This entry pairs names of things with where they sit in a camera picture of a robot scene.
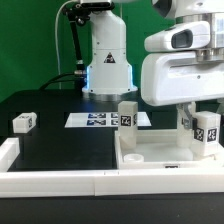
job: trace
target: cable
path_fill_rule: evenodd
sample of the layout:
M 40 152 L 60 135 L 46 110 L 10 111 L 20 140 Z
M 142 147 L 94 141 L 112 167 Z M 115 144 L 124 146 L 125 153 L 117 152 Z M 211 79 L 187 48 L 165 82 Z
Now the cable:
M 46 84 L 44 84 L 43 86 L 41 86 L 39 90 L 45 90 L 50 84 L 53 84 L 53 83 L 75 82 L 75 80 L 76 79 L 67 79 L 67 80 L 57 80 L 57 81 L 47 82 Z
M 79 36 L 78 36 L 75 16 L 72 13 L 67 13 L 67 17 L 68 17 L 70 27 L 71 27 L 71 31 L 72 31 L 72 38 L 73 38 L 73 44 L 74 44 L 74 47 L 75 47 L 76 60 L 83 64 L 83 59 L 82 59 L 82 53 L 81 53 L 81 48 L 80 48 L 80 43 L 79 43 Z
M 65 73 L 65 74 L 61 74 L 61 75 L 57 75 L 56 77 L 50 79 L 47 83 L 45 83 L 44 85 L 42 85 L 39 90 L 44 90 L 49 84 L 51 84 L 52 82 L 58 80 L 58 79 L 61 79 L 63 77 L 67 77 L 67 76 L 74 76 L 73 73 Z
M 65 2 L 60 9 L 58 10 L 56 19 L 55 19 L 55 45 L 56 45 L 56 54 L 57 54 L 57 63 L 58 63 L 58 74 L 61 74 L 61 62 L 60 62 L 60 52 L 59 52 L 59 46 L 58 46 L 58 21 L 59 16 L 61 14 L 62 9 L 69 3 L 76 3 L 78 0 L 70 0 Z

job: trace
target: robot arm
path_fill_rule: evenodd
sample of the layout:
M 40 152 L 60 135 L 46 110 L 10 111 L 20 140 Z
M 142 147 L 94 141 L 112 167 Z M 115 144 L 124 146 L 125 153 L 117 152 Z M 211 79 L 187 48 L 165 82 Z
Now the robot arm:
M 159 106 L 223 98 L 222 1 L 203 0 L 199 4 L 197 0 L 167 0 L 152 4 L 166 17 L 172 11 L 176 25 L 145 41 L 146 50 L 152 52 L 142 66 L 142 97 L 146 103 Z
M 71 27 L 91 22 L 92 62 L 82 88 L 85 98 L 117 101 L 137 92 L 132 66 L 126 58 L 126 25 L 112 13 L 113 8 L 111 0 L 80 0 L 66 10 Z

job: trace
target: ar tag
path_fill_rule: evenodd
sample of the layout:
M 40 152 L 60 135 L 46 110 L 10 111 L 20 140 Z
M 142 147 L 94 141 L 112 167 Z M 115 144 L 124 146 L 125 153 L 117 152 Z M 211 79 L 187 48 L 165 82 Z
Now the ar tag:
M 91 113 L 88 115 L 88 118 L 91 119 L 91 118 L 106 118 L 106 113 Z
M 217 128 L 208 130 L 207 142 L 214 142 L 217 139 Z
M 204 141 L 204 130 L 201 128 L 197 128 L 194 131 L 194 139 L 198 140 L 200 142 L 203 142 Z
M 106 126 L 106 120 L 88 120 L 87 126 Z
M 107 55 L 107 58 L 105 59 L 104 63 L 116 63 L 111 52 Z
M 131 116 L 121 116 L 121 126 L 131 126 Z

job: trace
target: white block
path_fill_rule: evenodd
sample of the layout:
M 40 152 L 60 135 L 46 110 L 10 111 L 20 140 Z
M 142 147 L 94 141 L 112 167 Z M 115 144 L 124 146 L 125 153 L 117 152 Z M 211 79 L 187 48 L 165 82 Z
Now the white block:
M 138 103 L 123 101 L 118 105 L 118 132 L 123 148 L 136 147 Z
M 36 126 L 37 115 L 35 113 L 22 113 L 13 120 L 14 133 L 27 133 Z
M 212 112 L 195 113 L 197 119 L 197 129 L 194 131 L 191 150 L 198 156 L 214 155 L 219 151 L 219 131 L 220 119 L 219 114 Z
M 19 155 L 19 139 L 8 138 L 0 147 L 0 172 L 6 172 Z

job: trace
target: black cable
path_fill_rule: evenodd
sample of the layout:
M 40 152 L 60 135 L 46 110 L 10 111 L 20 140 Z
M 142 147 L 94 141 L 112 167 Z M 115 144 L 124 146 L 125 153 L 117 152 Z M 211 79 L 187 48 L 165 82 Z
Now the black cable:
M 61 78 L 64 78 L 64 77 L 67 77 L 67 76 L 75 76 L 73 73 L 65 73 L 65 74 L 61 74 L 61 75 L 57 75 L 55 76 L 54 78 L 50 79 L 48 82 L 46 82 L 44 85 L 42 85 L 39 90 L 44 90 L 46 89 L 46 87 L 48 85 L 50 85 L 52 82 L 58 80 L 58 79 L 61 79 Z
M 77 60 L 76 63 L 77 71 L 85 71 L 85 65 L 83 63 L 76 24 L 78 24 L 79 26 L 84 26 L 86 24 L 86 21 L 90 20 L 89 17 L 90 13 L 91 12 L 88 9 L 83 9 L 82 7 L 76 8 L 76 5 L 74 5 L 71 9 L 68 9 L 67 7 L 64 7 L 63 9 L 63 14 L 67 16 L 72 31 L 75 56 Z
M 56 81 L 47 82 L 46 84 L 44 84 L 43 86 L 41 86 L 39 90 L 45 90 L 50 84 L 53 84 L 53 83 L 75 82 L 76 80 L 77 79 L 67 79 L 67 80 L 56 80 Z

